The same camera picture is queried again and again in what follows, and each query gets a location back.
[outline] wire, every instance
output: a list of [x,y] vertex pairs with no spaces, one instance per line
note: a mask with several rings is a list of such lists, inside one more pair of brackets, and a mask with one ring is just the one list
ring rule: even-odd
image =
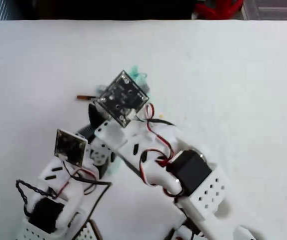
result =
[[[89,174],[89,175],[91,175],[95,180],[97,179],[96,178],[96,176],[95,176],[95,174],[92,172],[92,171],[89,171],[89,170],[86,170],[86,169],[83,169],[83,168],[78,168],[72,175],[73,176],[75,176],[79,171],[82,171],[82,172],[85,172],[85,173],[87,173],[87,174]],[[62,186],[62,188],[58,191],[58,193],[57,193],[57,195],[56,195],[56,198],[54,198],[54,199],[57,199],[59,196],[60,196],[60,194],[63,192],[63,190],[67,187],[67,185],[69,184],[69,181],[70,181],[70,179],[71,179],[72,177],[71,177],[71,175],[70,175],[70,178],[67,180],[67,182]],[[94,184],[92,183],[90,186],[89,186],[89,188],[86,188],[84,191],[83,191],[83,193],[85,194],[85,191],[86,190],[89,190],[92,186],[93,186]]]
[[[82,183],[88,183],[88,184],[95,184],[95,185],[109,185],[109,184],[111,184],[110,181],[97,181],[97,180],[86,179],[86,178],[81,177],[81,176],[73,176],[73,175],[71,175],[71,173],[69,172],[69,170],[68,170],[68,168],[67,168],[67,166],[66,166],[66,164],[65,164],[64,161],[62,161],[62,164],[63,164],[65,170],[67,171],[67,173],[70,175],[70,177],[71,177],[72,179],[76,180],[76,181],[79,181],[79,182],[82,182]],[[81,170],[81,171],[89,172],[89,171],[87,171],[87,170],[85,170],[85,169],[83,169],[83,168],[80,168],[80,170]]]
[[155,134],[157,136],[157,138],[159,140],[161,140],[164,144],[166,144],[170,150],[170,154],[167,160],[164,160],[163,163],[159,163],[162,165],[162,167],[165,167],[167,165],[167,163],[174,157],[175,152],[173,150],[173,147],[171,146],[171,144],[164,139],[162,136],[160,136],[158,133],[156,133],[155,131],[152,130],[151,126],[149,125],[150,122],[152,123],[164,123],[167,125],[173,125],[171,122],[165,121],[165,120],[161,120],[161,119],[155,119],[153,118],[155,116],[155,107],[152,103],[148,103],[145,107],[145,113],[146,113],[146,121],[147,121],[147,129],[149,132]]
[[140,155],[140,158],[139,158],[139,172],[140,172],[140,176],[141,176],[141,179],[143,180],[143,182],[145,184],[147,184],[148,186],[150,187],[155,187],[156,185],[155,184],[150,184],[148,181],[147,181],[147,177],[146,177],[146,174],[144,172],[144,167],[143,167],[143,163],[147,160],[147,154],[148,152],[156,152],[156,153],[159,153],[162,155],[162,157],[164,158],[167,158],[167,156],[162,152],[160,151],[159,149],[156,149],[156,148],[148,148],[148,149],[145,149],[144,151],[142,151],[141,155]]
[[174,195],[174,194],[169,193],[169,192],[167,191],[167,189],[165,189],[165,188],[162,188],[162,191],[163,191],[164,194],[166,194],[166,195],[167,195],[168,197],[170,197],[170,198],[180,197],[180,196],[182,196],[183,193],[184,193],[184,190],[181,190],[181,192],[179,192],[177,195]]
[[140,119],[138,116],[135,116],[135,119],[136,119],[137,121],[142,122],[142,123],[144,123],[144,122],[145,122],[144,120]]
[[194,239],[194,237],[195,237],[195,234],[194,234],[194,232],[193,232],[193,231],[191,231],[191,238],[190,238],[190,240],[193,240],[193,239]]
[[95,185],[95,184],[93,184],[93,183],[90,184],[88,187],[86,187],[85,190],[83,190],[83,195],[87,196],[87,195],[93,193],[93,192],[96,190],[96,188],[97,188],[97,185]]
[[113,185],[113,184],[110,182],[110,184],[108,184],[108,185],[105,187],[105,189],[102,191],[102,193],[100,194],[100,196],[98,197],[98,199],[95,201],[95,203],[94,203],[94,205],[93,205],[93,207],[92,207],[92,210],[91,210],[91,212],[90,212],[90,214],[89,214],[89,218],[88,218],[88,219],[90,219],[90,217],[92,216],[92,214],[93,214],[93,212],[95,211],[95,209],[96,209],[96,207],[97,207],[97,205],[98,205],[100,199],[102,199],[102,197],[104,196],[104,194],[107,192],[107,190],[108,190],[112,185]]
[[100,196],[98,197],[98,199],[96,200],[96,202],[94,203],[92,210],[89,214],[88,219],[90,219],[90,217],[92,216],[93,212],[96,209],[96,206],[98,205],[100,199],[103,197],[103,195],[107,192],[107,190],[113,185],[110,181],[97,181],[97,180],[91,180],[91,179],[86,179],[83,177],[76,177],[70,174],[66,164],[64,161],[62,161],[62,164],[64,166],[64,168],[66,169],[67,173],[70,175],[71,178],[75,179],[76,181],[82,182],[82,183],[89,183],[89,184],[94,184],[94,185],[106,185],[105,189],[102,191],[102,193],[100,194]]
[[20,193],[20,196],[21,196],[21,198],[22,198],[22,200],[23,200],[23,203],[24,203],[24,204],[23,204],[23,211],[24,211],[24,214],[25,214],[27,217],[31,216],[31,213],[28,212],[28,210],[27,210],[28,198],[27,198],[27,196],[25,195],[25,193],[24,193],[24,191],[22,190],[22,188],[20,187],[20,184],[24,185],[24,186],[27,187],[28,189],[31,189],[31,190],[33,190],[34,192],[36,192],[36,193],[38,193],[38,194],[40,194],[40,195],[42,195],[42,196],[51,197],[52,199],[56,199],[56,197],[57,197],[57,194],[56,194],[56,193],[55,193],[55,194],[50,194],[50,193],[45,192],[45,191],[43,191],[43,190],[41,190],[41,189],[39,189],[39,188],[37,188],[37,187],[35,187],[35,186],[30,185],[29,183],[27,183],[27,182],[25,182],[25,181],[23,181],[23,180],[21,180],[21,179],[16,180],[16,181],[15,181],[15,187],[18,189],[18,191],[19,191],[19,193]]

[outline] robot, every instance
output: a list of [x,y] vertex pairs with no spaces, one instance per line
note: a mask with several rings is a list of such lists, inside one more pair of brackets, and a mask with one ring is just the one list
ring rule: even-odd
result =
[[[207,160],[174,124],[155,118],[146,92],[122,71],[89,104],[90,125],[59,129],[54,158],[32,186],[17,180],[24,201],[17,240],[102,239],[91,219],[112,186],[101,181],[116,156],[150,187],[161,186],[185,215],[168,240],[275,240],[238,196],[222,168]],[[21,185],[33,190],[29,199]],[[90,204],[97,186],[105,186]]]

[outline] black cable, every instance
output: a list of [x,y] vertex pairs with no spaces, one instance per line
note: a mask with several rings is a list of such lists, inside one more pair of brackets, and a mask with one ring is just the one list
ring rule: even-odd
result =
[[105,194],[105,192],[107,192],[107,190],[108,190],[111,186],[112,186],[112,183],[110,183],[109,185],[107,185],[107,186],[105,187],[105,189],[102,191],[102,193],[100,194],[100,196],[98,197],[97,201],[95,201],[95,203],[94,203],[94,205],[93,205],[93,207],[92,207],[92,209],[91,209],[91,212],[90,212],[90,214],[89,214],[88,219],[90,219],[90,217],[92,216],[93,212],[95,211],[95,209],[96,209],[96,207],[97,207],[97,205],[98,205],[100,199],[102,199],[102,197],[103,197],[103,195]]
[[195,237],[195,234],[194,234],[194,232],[193,232],[193,231],[191,231],[191,238],[190,238],[190,240],[193,240],[193,239],[194,239],[194,237]]
[[169,121],[166,121],[166,120],[159,119],[159,118],[149,118],[149,119],[146,119],[146,121],[148,123],[167,124],[167,125],[170,125],[170,126],[174,126],[173,123],[171,123]]
[[96,190],[96,188],[97,188],[97,185],[95,185],[95,184],[90,184],[90,186],[86,187],[86,189],[83,190],[83,195],[87,196],[87,195],[93,193],[93,192]]
[[83,182],[83,183],[89,183],[89,184],[95,184],[95,185],[106,185],[105,189],[102,191],[102,193],[100,194],[100,196],[98,197],[98,199],[95,201],[92,210],[89,214],[88,219],[90,219],[90,217],[92,216],[94,210],[96,209],[96,206],[98,205],[100,199],[102,199],[103,195],[107,192],[107,190],[113,185],[110,181],[96,181],[96,180],[90,180],[90,179],[86,179],[83,177],[76,177],[70,174],[66,164],[64,161],[62,161],[64,168],[66,169],[66,171],[68,172],[68,174],[70,175],[71,178],[75,179],[76,181],[79,182]]
[[43,190],[41,190],[41,189],[39,189],[39,188],[37,188],[37,187],[35,187],[35,186],[32,186],[32,185],[30,185],[29,183],[27,183],[27,182],[25,182],[25,181],[23,181],[23,180],[21,180],[21,179],[16,180],[16,181],[15,181],[15,187],[18,189],[18,192],[19,192],[20,195],[21,195],[21,198],[22,198],[23,203],[24,203],[24,205],[23,205],[23,211],[24,211],[24,214],[25,214],[27,217],[30,217],[30,216],[31,216],[31,213],[28,212],[28,210],[27,210],[28,198],[27,198],[27,196],[25,195],[24,191],[23,191],[23,190],[21,189],[21,187],[19,186],[19,184],[24,185],[24,186],[27,187],[28,189],[31,189],[31,190],[33,190],[34,192],[36,192],[36,193],[38,193],[38,194],[40,194],[40,195],[42,195],[42,196],[51,197],[52,199],[55,199],[55,198],[57,197],[57,194],[56,194],[55,192],[54,192],[53,194],[51,194],[51,193],[45,192],[45,191],[43,191]]
[[144,122],[148,122],[148,123],[157,123],[157,124],[167,124],[170,126],[174,126],[173,123],[163,120],[163,119],[159,119],[159,118],[145,118],[145,119],[140,119],[138,116],[135,116],[135,120],[140,121],[142,123]]
[[92,180],[92,179],[86,179],[84,177],[81,176],[73,176],[70,174],[66,164],[64,161],[62,161],[64,168],[66,169],[67,173],[69,174],[69,176],[79,182],[82,183],[88,183],[88,184],[95,184],[95,185],[111,185],[112,183],[110,181],[97,181],[97,180]]

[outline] white surface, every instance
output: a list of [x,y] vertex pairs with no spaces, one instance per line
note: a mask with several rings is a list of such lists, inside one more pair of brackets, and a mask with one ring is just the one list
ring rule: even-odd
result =
[[[76,95],[135,64],[157,110],[287,239],[287,21],[0,22],[0,239],[21,225],[15,180],[37,178],[57,128],[88,123]],[[105,240],[157,240],[176,221],[160,189],[124,165],[112,178],[93,215]]]

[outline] white plastic part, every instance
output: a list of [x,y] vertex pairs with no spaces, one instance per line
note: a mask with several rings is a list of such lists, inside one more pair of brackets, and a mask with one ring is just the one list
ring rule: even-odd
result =
[[84,189],[79,182],[71,181],[62,191],[62,194],[68,199],[68,201],[64,205],[64,208],[55,223],[57,229],[64,229],[67,227],[80,207],[80,203],[84,196]]
[[90,222],[87,222],[75,240],[98,240]]
[[199,188],[190,197],[180,198],[178,204],[185,213],[198,226],[208,240],[276,240],[276,236],[265,228],[265,225],[243,204],[236,196],[233,188],[225,188],[224,199],[217,206],[209,206],[214,212],[205,211],[205,206],[200,204],[198,196],[202,193]]
[[217,211],[219,204],[223,201],[229,189],[228,178],[221,168],[216,166],[193,194],[189,196],[189,200],[200,215],[200,221]]
[[[171,240],[177,240],[179,238],[183,240],[191,240],[192,231],[186,226],[182,225],[179,229],[174,232],[174,235]],[[194,235],[193,240],[207,240],[204,237]]]
[[[131,121],[126,128],[122,128],[115,120],[105,121],[95,130],[95,135],[105,142],[109,148],[117,153],[122,159],[127,160],[134,168],[139,170],[140,155],[145,149],[155,148],[169,154],[169,148],[157,139],[156,135],[146,129],[146,123]],[[174,151],[178,148],[174,142],[176,138],[169,133],[176,131],[174,126],[156,124],[152,127],[154,131],[171,143]],[[138,144],[138,151],[134,154],[134,147]],[[143,169],[150,184],[156,184],[176,195],[182,191],[182,187],[176,178],[165,171],[155,162],[160,156],[157,152],[149,152]]]
[[30,224],[26,218],[23,219],[19,233],[16,240],[65,240],[65,230],[56,231],[48,234],[38,227]]
[[[155,148],[165,154],[169,151],[167,146],[160,142],[153,133],[147,131],[145,126],[145,122],[133,120],[126,128],[122,128],[112,119],[105,121],[97,128],[95,135],[138,170],[143,150]],[[175,153],[194,149],[206,161],[198,148],[175,126],[166,124],[154,124],[153,126],[154,131],[167,139]],[[136,144],[139,144],[138,153],[134,154]],[[180,183],[154,161],[157,156],[157,153],[149,153],[143,164],[148,182],[163,186],[173,194],[179,193],[182,189]],[[212,173],[191,196],[178,198],[178,205],[183,208],[207,239],[276,240],[275,237],[269,235],[264,224],[236,197],[224,172],[215,164],[209,162],[207,164],[212,169]]]
[[96,166],[102,166],[110,159],[112,151],[97,137],[90,144],[90,158]]
[[136,114],[137,114],[136,110],[132,108],[129,111],[129,113],[127,114],[126,118],[129,119],[129,120],[133,120],[135,118]]

